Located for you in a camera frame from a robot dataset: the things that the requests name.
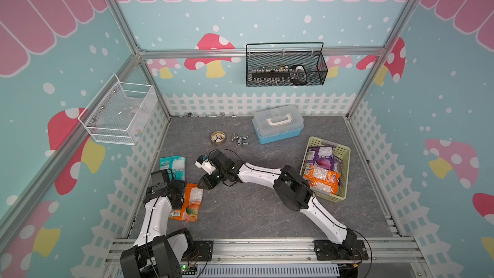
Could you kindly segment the blue box clear lid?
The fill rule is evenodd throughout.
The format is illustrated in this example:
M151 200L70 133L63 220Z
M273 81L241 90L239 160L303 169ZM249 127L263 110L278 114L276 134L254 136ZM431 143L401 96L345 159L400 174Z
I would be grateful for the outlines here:
M252 122L261 144L298 136L304 128L304 119L294 105L258 111Z

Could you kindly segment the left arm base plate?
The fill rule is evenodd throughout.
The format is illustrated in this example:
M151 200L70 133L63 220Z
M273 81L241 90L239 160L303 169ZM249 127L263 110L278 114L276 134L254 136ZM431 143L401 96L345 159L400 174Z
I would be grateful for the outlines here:
M212 261L214 241L194 241L186 249L181 261Z

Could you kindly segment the small green circuit board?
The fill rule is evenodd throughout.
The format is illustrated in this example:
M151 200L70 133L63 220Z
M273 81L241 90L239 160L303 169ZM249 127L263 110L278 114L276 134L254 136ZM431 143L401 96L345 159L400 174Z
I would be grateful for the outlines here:
M182 265L181 274L182 276L191 275L195 276L198 273L198 267L194 265Z

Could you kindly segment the purple candy bag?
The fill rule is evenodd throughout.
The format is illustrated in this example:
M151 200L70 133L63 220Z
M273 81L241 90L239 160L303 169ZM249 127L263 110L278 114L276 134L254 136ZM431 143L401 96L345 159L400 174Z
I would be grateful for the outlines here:
M334 146L309 147L306 153L305 163L330 168L334 165L334 149Z
M343 169L343 161L338 157L331 158L331 166L329 167L330 171L337 172L338 174L342 174Z

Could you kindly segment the brown tape roll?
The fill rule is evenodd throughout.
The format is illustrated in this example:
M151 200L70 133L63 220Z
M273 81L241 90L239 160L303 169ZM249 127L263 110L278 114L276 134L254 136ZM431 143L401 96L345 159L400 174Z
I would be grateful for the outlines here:
M226 134L222 131L215 131L210 136L210 142L214 145L223 145L226 140Z

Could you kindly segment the green perforated plastic basket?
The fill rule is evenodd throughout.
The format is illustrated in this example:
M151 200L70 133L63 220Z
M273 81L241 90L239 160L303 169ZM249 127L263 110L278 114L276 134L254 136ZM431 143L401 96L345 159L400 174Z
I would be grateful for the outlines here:
M316 192L316 194L319 198L326 199L326 200L331 201L333 203L339 203L339 202L345 200L346 196L347 196L347 184L348 184L348 179L349 179L349 162L350 162L350 158L351 158L351 149L347 146L342 145L342 144L330 142L329 140L324 140L321 138L317 138L315 136L310 137L310 139L308 140L308 143L307 143L306 152L304 154L303 164L301 167L301 175L303 174L304 166L306 165L305 157L306 157L307 150L309 147L315 147L315 146L316 147L317 146L334 146L335 147L335 149L333 151L334 156L342 159L343 169L342 169L342 174L340 177L340 187L339 187L337 194L325 193L322 190L315 189L311 186L310 187L313 189L313 191Z

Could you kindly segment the teal candy bag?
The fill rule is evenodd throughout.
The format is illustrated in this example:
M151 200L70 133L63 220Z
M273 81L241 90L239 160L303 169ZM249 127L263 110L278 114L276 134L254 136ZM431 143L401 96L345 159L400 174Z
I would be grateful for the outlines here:
M176 180L185 181L185 166L186 166L186 158L181 156L173 156L160 158L160 170L170 169L174 175Z

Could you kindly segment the orange Fox's candy bag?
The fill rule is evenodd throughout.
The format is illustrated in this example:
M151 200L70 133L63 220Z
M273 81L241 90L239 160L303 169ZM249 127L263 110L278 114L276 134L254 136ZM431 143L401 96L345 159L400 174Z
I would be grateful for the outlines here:
M310 182L310 186L325 193L337 194L340 187L340 173L327 170L307 163L304 166L303 178Z

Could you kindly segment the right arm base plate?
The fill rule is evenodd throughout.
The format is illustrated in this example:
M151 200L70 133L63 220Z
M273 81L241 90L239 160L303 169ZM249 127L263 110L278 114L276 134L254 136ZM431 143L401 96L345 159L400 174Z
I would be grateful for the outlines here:
M355 247L351 252L329 240L315 240L313 244L313 250L318 261L360 262L369 259L370 250L366 248L364 241L359 239L356 241Z

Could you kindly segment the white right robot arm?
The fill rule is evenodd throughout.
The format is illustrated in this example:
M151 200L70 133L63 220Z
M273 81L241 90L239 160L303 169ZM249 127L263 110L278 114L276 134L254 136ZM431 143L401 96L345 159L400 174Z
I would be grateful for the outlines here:
M287 208L301 212L318 226L337 252L356 252L356 233L334 218L320 204L308 181L293 167L259 167L242 160L234 161L219 150L200 156L195 165L206 172L199 180L200 189L212 190L219 184L226 185L228 182L258 184L272 188Z

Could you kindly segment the silver metal faucet valve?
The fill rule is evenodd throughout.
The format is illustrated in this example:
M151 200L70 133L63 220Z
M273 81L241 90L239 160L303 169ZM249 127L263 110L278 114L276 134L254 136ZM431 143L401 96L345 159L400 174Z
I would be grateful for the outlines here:
M248 136L240 136L235 133L232 134L230 141L235 142L238 146L244 146L249 144Z

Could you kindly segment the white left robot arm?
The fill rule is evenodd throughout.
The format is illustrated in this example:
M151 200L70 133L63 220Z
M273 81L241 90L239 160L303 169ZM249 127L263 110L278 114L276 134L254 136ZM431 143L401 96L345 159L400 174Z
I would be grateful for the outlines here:
M181 277L180 261L194 254L194 241L187 229L167 234L167 224L172 211L185 202L186 182L170 169L153 172L151 179L138 238L120 256L122 273L124 277Z

